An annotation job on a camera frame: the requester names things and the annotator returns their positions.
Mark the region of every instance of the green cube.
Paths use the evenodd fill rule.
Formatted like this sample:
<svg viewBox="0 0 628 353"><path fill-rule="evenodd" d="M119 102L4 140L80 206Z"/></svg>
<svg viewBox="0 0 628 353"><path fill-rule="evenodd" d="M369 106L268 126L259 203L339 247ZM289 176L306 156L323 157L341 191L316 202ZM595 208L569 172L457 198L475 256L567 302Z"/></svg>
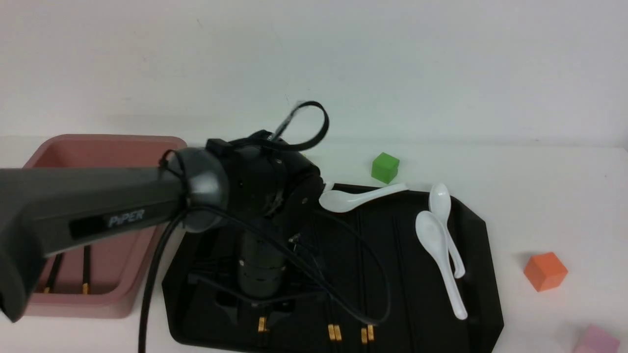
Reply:
<svg viewBox="0 0 628 353"><path fill-rule="evenodd" d="M380 182L390 184L397 176L399 170L399 160L387 153L381 153L373 161L371 176Z"/></svg>

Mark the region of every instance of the black chopsticks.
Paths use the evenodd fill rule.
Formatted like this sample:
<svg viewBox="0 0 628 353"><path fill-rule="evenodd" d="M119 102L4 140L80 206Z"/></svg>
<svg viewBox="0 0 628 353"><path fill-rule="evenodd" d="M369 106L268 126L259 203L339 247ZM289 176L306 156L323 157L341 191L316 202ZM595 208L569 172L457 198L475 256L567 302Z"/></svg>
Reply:
<svg viewBox="0 0 628 353"><path fill-rule="evenodd" d="M92 277L92 246L83 248L83 294L89 294Z"/></svg>
<svg viewBox="0 0 628 353"><path fill-rule="evenodd" d="M59 275L59 269L61 268L62 262L63 262L63 253L57 254L55 256L55 262L52 263L52 269L50 270L48 281L46 281L46 287L43 289L44 293L48 294L53 291L55 287L55 282L57 281L57 276Z"/></svg>

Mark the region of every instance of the white backdrop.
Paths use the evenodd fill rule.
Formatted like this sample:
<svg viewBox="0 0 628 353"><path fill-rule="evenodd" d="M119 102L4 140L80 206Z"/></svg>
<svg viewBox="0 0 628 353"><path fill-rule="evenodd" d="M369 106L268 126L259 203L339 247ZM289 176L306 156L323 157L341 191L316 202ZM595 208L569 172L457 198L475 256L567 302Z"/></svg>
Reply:
<svg viewBox="0 0 628 353"><path fill-rule="evenodd" d="M628 146L628 2L0 0L0 135ZM318 127L304 114L290 137Z"/></svg>

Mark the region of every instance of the white spoon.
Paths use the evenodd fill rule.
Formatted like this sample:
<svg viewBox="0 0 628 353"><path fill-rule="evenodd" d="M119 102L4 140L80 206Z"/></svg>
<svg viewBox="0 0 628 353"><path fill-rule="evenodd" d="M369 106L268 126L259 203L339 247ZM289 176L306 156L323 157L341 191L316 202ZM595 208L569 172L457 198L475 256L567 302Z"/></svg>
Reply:
<svg viewBox="0 0 628 353"><path fill-rule="evenodd" d="M445 233L447 234L447 248L449 248L449 255L452 256L453 265L456 269L453 276L462 278L462 276L465 275L465 264L462 263L458 248L456 244L454 244L452 235L447 228L447 220L449 219L449 213L451 211L452 197L449 195L449 190L447 190L445 184L434 185L430 191L430 212L438 218L445 228Z"/></svg>
<svg viewBox="0 0 628 353"><path fill-rule="evenodd" d="M408 190L408 186L405 183L395 184L364 193L348 193L339 190L330 190L320 195L318 203L328 211L344 213L368 201L405 190Z"/></svg>
<svg viewBox="0 0 628 353"><path fill-rule="evenodd" d="M430 211L422 211L416 216L414 223L416 227L416 237L425 250L434 258L440 274L445 282L445 289L449 301L452 303L453 314L460 320L467 318L467 309L462 303L456 280L453 279L452 268L449 266L449 255L447 254L447 236L445 228Z"/></svg>

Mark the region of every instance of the table surface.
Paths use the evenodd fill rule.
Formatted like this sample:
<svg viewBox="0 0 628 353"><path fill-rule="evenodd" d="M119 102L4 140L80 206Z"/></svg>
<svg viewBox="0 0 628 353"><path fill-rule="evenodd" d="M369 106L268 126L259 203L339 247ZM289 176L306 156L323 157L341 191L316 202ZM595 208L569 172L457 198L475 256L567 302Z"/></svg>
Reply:
<svg viewBox="0 0 628 353"><path fill-rule="evenodd" d="M45 138L0 138L0 167L21 167ZM505 327L495 353L572 352L588 324L608 330L628 352L628 152L619 148L323 143L306 155L328 182L382 186L370 162L401 160L396 182L428 191L444 182L486 221ZM166 249L161 282L182 237ZM554 251L570 273L537 293L523 274L530 255ZM0 319L3 352L135 352L139 300L120 320ZM157 286L148 352L210 352L176 343Z"/></svg>

